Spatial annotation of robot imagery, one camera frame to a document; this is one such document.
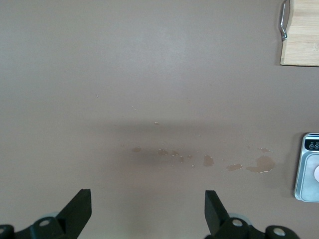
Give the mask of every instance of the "silver screw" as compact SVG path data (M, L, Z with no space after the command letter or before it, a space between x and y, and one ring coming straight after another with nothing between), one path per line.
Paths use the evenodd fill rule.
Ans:
M243 223L241 222L241 220L238 220L238 219L234 219L232 223L234 226L237 226L237 227L243 226Z
M49 223L50 223L49 220L44 220L44 221L40 222L39 226L44 227L44 226L48 225Z
M285 231L282 230L281 228L274 228L274 233L282 237L286 235Z

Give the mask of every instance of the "cutting board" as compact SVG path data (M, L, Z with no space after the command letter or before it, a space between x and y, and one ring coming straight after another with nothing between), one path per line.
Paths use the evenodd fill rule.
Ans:
M290 0L282 65L319 66L319 0Z

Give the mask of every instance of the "wooden cutting board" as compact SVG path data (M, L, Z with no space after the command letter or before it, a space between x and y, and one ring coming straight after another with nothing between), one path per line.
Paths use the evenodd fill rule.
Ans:
M319 66L319 0L290 0L282 65Z

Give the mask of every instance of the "kitchen scale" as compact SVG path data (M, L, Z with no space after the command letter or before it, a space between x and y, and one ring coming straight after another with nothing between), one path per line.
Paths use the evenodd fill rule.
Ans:
M303 138L295 197L319 203L319 133L307 133Z

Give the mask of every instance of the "metal handle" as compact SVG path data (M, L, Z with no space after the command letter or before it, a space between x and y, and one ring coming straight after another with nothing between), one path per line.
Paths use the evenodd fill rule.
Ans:
M285 10L286 10L286 6L287 6L287 1L288 0L284 0L283 5L282 5L282 10L281 10L280 29L281 29L281 32L282 32L282 40L283 41L286 40L287 37L288 37L286 29L284 28L284 18L285 18Z

